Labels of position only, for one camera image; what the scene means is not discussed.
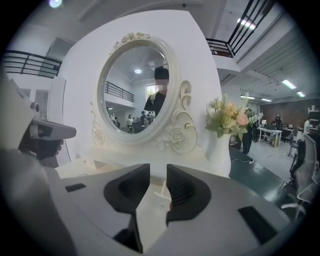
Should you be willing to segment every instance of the black slot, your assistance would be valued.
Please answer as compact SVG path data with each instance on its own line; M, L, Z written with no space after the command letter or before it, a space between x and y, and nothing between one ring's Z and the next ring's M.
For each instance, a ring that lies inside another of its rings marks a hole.
M238 209L238 212L261 245L268 242L277 234L277 231L252 206Z
M68 193L73 192L73 191L77 191L80 189L85 188L86 185L82 184L82 183L78 183L78 184L74 184L74 185L70 185L70 186L66 186L65 189Z

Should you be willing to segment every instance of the floor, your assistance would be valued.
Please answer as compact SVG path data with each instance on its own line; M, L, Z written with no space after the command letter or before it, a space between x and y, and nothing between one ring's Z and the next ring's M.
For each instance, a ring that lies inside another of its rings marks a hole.
M296 149L293 148L291 155L288 156L289 150L288 142L281 141L280 146L276 148L264 141L252 142L248 156L288 183L290 181L289 170Z

